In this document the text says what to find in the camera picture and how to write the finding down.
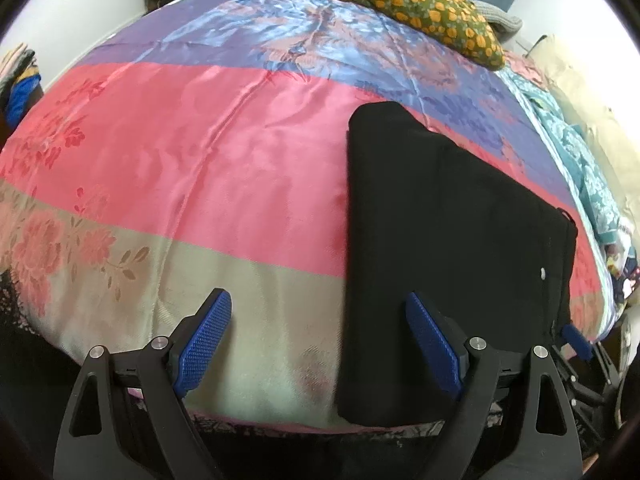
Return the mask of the grey folded blanket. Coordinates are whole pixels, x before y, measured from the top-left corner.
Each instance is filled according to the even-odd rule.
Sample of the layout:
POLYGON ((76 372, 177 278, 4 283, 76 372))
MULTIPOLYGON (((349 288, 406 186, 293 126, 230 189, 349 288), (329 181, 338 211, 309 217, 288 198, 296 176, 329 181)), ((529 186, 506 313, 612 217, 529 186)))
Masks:
POLYGON ((482 0, 473 0, 473 3, 475 9, 484 15, 500 41, 511 39, 521 30, 523 21, 517 16, 482 0))

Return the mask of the small printed package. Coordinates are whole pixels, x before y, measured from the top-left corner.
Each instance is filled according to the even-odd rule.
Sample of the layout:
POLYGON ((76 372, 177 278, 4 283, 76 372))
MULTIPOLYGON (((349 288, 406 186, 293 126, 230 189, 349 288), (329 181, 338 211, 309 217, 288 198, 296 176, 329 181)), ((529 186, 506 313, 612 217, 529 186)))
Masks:
POLYGON ((624 306, 639 287, 639 258, 632 247, 620 243, 605 246, 605 265, 612 276, 613 297, 624 306))

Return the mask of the pile of colourful clothes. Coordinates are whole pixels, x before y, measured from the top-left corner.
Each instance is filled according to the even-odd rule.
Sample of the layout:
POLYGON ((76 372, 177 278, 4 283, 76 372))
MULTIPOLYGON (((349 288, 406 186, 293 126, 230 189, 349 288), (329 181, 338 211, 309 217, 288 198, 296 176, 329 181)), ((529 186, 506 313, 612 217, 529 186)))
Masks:
POLYGON ((1 59, 1 114, 11 131, 42 96, 35 51, 21 42, 1 59))

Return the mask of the pink cloth near pillow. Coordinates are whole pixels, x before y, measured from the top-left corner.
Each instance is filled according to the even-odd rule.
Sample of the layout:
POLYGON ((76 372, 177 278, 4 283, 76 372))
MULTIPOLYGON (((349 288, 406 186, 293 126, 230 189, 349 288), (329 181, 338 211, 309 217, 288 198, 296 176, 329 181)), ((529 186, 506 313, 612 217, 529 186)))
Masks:
POLYGON ((506 64, 509 65, 510 69, 513 70, 514 73, 520 75, 532 84, 536 84, 539 88, 547 88, 546 77, 540 70, 538 70, 537 66, 532 61, 529 61, 528 58, 524 58, 524 56, 509 50, 504 51, 504 58, 506 59, 506 64))

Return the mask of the colourful satin quilt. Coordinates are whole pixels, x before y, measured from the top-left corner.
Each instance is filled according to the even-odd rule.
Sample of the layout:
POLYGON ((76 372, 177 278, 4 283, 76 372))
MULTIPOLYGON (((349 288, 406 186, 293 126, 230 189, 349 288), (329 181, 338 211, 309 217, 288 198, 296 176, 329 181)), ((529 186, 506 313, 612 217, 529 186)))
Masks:
POLYGON ((230 330, 192 410, 369 427, 336 404, 348 123, 395 102, 570 215, 568 323, 600 339, 615 308, 590 222, 498 71, 351 1, 171 3, 96 47, 9 137, 2 270, 75 361, 140 348, 227 289, 230 330))

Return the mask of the cream long pillow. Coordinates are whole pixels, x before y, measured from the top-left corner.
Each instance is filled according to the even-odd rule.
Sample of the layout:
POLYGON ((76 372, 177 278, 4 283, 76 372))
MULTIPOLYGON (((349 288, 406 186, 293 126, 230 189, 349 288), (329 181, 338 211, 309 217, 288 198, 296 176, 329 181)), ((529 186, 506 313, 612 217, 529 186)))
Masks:
POLYGON ((550 93, 565 120, 578 125, 585 142, 602 170, 620 212, 639 224, 639 150, 616 119, 597 98, 585 77, 552 36, 543 36, 527 53, 547 79, 550 93))

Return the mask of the black pants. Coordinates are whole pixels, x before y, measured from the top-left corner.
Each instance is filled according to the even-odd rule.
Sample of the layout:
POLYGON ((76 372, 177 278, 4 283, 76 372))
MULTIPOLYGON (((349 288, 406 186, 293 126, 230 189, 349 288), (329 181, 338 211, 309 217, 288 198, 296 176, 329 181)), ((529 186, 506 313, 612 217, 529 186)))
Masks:
POLYGON ((411 294, 499 350, 559 341, 577 238, 566 211, 395 102, 354 111, 347 173, 341 417, 400 427, 447 415, 407 324, 411 294))

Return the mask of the teal patterned blanket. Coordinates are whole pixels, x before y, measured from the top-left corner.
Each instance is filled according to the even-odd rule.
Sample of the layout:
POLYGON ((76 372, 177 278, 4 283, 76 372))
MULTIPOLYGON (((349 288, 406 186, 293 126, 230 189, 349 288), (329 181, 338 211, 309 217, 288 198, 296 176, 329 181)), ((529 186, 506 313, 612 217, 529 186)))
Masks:
POLYGON ((499 70, 498 75, 524 105, 526 113, 534 118, 534 126, 544 143, 553 148, 555 158, 563 166, 563 176, 570 179, 570 190, 582 204, 598 243, 604 247, 629 248, 634 227, 620 213, 582 129, 567 121, 548 90, 539 88, 509 67, 499 70))

